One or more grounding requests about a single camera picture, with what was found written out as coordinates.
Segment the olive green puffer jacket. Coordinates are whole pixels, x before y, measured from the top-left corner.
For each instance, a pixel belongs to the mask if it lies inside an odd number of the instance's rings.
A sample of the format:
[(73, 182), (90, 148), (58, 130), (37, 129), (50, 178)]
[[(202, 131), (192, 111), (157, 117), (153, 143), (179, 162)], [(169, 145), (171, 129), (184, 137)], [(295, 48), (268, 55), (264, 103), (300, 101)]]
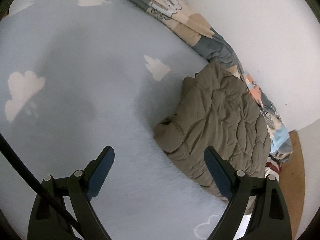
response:
[(236, 170), (263, 178), (271, 139), (259, 106), (244, 81), (217, 62), (186, 77), (173, 115), (156, 125), (154, 139), (188, 178), (226, 201), (204, 162), (212, 146)]

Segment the brown wooden headboard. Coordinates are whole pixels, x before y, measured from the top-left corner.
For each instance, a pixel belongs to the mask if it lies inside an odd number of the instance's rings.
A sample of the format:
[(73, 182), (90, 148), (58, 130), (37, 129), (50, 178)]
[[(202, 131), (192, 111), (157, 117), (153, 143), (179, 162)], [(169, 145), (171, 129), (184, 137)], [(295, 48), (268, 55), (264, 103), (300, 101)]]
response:
[(305, 168), (303, 151), (297, 131), (289, 133), (293, 153), (290, 161), (282, 165), (279, 185), (289, 211), (292, 239), (295, 239), (302, 219), (305, 199)]

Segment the white red printed pillow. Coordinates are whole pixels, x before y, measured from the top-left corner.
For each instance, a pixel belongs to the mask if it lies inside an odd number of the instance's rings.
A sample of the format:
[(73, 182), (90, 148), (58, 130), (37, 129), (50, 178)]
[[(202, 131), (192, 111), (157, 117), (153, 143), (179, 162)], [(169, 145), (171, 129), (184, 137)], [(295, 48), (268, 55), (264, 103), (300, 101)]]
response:
[(273, 175), (277, 181), (279, 181), (279, 175), (281, 173), (281, 163), (279, 160), (269, 155), (265, 166), (265, 177)]

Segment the light blue cloud bedsheet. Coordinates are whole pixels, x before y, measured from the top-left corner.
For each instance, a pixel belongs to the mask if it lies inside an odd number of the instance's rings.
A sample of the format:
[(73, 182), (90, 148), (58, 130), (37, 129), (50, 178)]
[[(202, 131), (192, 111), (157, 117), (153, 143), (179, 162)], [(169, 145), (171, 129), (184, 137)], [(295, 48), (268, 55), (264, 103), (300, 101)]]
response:
[(37, 179), (113, 147), (92, 199), (113, 239), (206, 239), (225, 204), (153, 139), (206, 64), (127, 0), (36, 0), (1, 21), (1, 133)]

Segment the patchwork cartoon blanket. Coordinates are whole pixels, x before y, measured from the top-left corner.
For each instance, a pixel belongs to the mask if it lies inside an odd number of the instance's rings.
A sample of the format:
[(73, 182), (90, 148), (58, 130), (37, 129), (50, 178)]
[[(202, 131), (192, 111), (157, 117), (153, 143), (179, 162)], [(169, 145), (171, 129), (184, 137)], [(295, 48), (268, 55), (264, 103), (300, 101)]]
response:
[(218, 34), (208, 21), (188, 5), (185, 0), (130, 0), (148, 14), (161, 21), (179, 38), (207, 61), (216, 61), (225, 70), (240, 78), (247, 85), (267, 124), (271, 138), (270, 156), (286, 163), (293, 153), (289, 132), (276, 107), (243, 69), (233, 48)]

